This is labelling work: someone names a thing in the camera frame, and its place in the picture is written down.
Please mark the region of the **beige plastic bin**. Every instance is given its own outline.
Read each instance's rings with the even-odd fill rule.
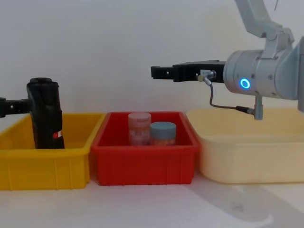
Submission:
[[[199,167],[222,183],[304,182],[304,115],[295,108],[264,109],[264,119],[226,109],[187,117],[202,142]]]

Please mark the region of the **plastic bin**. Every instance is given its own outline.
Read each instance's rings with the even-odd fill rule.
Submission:
[[[36,150],[30,116],[0,134],[0,190],[79,189],[104,114],[63,114],[65,149]]]
[[[304,115],[268,108],[262,121],[234,110],[192,110],[202,142],[200,171],[232,184],[304,182]]]
[[[174,146],[130,146],[128,114],[109,113],[91,150],[100,185],[190,184],[199,142],[179,112],[151,112],[152,122],[177,125]]]

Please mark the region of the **red label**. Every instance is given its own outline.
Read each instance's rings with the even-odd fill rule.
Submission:
[[[53,138],[54,138],[54,139],[57,139],[57,138],[59,138],[59,137],[61,137],[61,136],[62,136],[62,131],[55,132],[55,133],[53,134]]]

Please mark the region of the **blue lid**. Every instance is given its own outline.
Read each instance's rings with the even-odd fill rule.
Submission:
[[[154,139],[174,139],[176,137],[176,125],[171,122],[154,122],[150,125],[150,135]]]

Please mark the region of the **cable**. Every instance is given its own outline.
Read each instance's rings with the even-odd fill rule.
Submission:
[[[243,106],[236,106],[236,107],[232,107],[232,106],[221,106],[221,105],[213,104],[213,103],[212,103],[212,100],[213,100],[214,92],[213,92],[213,85],[212,85],[212,83],[209,84],[209,86],[210,86],[210,90],[211,90],[210,102],[209,102],[209,104],[210,104],[212,107],[215,107],[215,108],[225,108],[225,109],[233,109],[233,110],[237,110],[237,111],[240,111],[240,112],[243,112],[243,113],[246,113],[246,114],[254,115],[255,110],[252,109],[252,108],[243,107]]]
[[[221,105],[216,105],[216,104],[213,104],[212,103],[212,100],[213,100],[213,85],[209,85],[210,86],[210,90],[211,90],[211,95],[210,95],[210,102],[209,104],[212,106],[212,107],[215,107],[215,108],[226,108],[226,109],[237,109],[236,107],[232,107],[232,106],[221,106]]]
[[[276,11],[276,8],[277,8],[278,3],[279,3],[279,0],[276,0],[275,11]]]

